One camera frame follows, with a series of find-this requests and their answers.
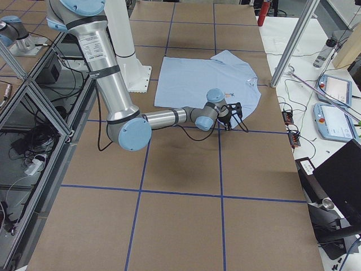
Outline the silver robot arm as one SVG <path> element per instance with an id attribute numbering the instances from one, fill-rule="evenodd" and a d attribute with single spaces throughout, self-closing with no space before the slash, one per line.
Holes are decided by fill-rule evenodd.
<path id="1" fill-rule="evenodd" d="M 36 46 L 37 40 L 30 35 L 19 17 L 9 15 L 1 18 L 1 42 L 10 48 L 12 55 L 35 57 L 41 49 Z"/>
<path id="2" fill-rule="evenodd" d="M 108 110 L 109 139 L 129 151 L 138 151 L 149 143 L 153 130 L 192 122 L 208 131 L 217 121 L 231 129 L 231 105 L 219 89 L 207 92 L 202 109 L 183 107 L 142 114 L 126 89 L 121 68 L 106 28 L 105 1 L 47 1 L 47 21 L 52 29 L 69 32 L 80 45 L 89 66 L 90 77 L 100 87 Z"/>

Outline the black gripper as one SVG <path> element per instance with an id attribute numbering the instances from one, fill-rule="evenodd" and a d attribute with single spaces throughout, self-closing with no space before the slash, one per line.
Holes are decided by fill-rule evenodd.
<path id="1" fill-rule="evenodd" d="M 225 130 L 232 130 L 231 112 L 228 108 L 221 111 L 221 114 L 218 116 L 218 121 L 224 126 Z"/>

